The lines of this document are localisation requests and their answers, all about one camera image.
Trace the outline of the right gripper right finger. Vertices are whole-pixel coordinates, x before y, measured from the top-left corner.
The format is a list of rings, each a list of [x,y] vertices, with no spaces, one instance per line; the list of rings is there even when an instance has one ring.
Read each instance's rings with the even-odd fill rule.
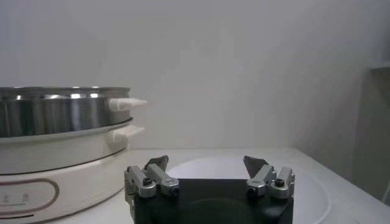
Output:
[[[262,197],[269,194],[276,200],[287,200],[294,195],[295,174],[290,167],[282,167],[279,174],[264,159],[244,156],[244,165],[250,176],[246,180],[247,196]]]

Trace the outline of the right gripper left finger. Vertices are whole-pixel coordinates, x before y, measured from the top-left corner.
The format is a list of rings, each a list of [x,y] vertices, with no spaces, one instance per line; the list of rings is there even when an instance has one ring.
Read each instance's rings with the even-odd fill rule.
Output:
[[[179,180],[165,172],[168,161],[169,157],[164,155],[151,158],[142,169],[139,166],[129,166],[124,172],[126,195],[152,198],[160,189],[160,193],[165,196],[178,196]]]

